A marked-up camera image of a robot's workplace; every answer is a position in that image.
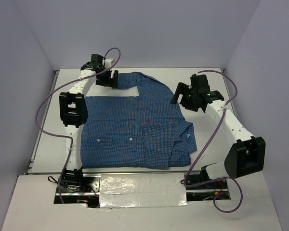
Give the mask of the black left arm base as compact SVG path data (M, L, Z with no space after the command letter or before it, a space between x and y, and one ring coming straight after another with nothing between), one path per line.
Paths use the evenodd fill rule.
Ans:
M60 190L56 189L54 204L62 204L60 195L64 204L84 204L89 208L99 208L101 175L84 177L83 185L61 186Z

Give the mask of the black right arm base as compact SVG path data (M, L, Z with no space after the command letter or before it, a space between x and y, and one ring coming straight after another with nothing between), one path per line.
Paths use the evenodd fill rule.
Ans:
M186 200L192 201L211 201L215 196L217 200L230 200L228 185L226 181L218 181L196 187L186 187Z

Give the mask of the blue plaid long sleeve shirt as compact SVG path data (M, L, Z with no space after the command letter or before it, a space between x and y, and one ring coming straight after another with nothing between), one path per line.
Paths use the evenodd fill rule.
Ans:
M118 89L136 87L137 96L86 98L88 119L81 134L84 168L190 165L197 150L194 127L185 120L173 93L139 72L120 73Z

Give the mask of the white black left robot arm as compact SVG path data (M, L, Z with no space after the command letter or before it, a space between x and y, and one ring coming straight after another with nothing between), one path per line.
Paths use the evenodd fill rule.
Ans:
M80 68L76 83L59 95L60 119L65 126L67 151L59 183L62 188L69 187L74 192L84 188L80 146L82 130L88 119L85 97L95 82L106 87L118 85L118 71L112 71L114 63L114 59L92 54L91 60Z

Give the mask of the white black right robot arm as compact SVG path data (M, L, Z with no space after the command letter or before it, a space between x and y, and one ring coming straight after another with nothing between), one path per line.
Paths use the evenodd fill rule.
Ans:
M178 83L171 100L172 104L180 103L190 111L201 109L217 125L196 160L199 160L219 130L226 136L230 150L221 162L203 166L200 170L200 182L188 184L188 170L182 184L187 188L202 185L211 188L217 181L237 179L256 172L264 167L266 143L262 137L255 137L228 109L230 100L225 100L217 90L211 90L204 71L193 74L190 84Z

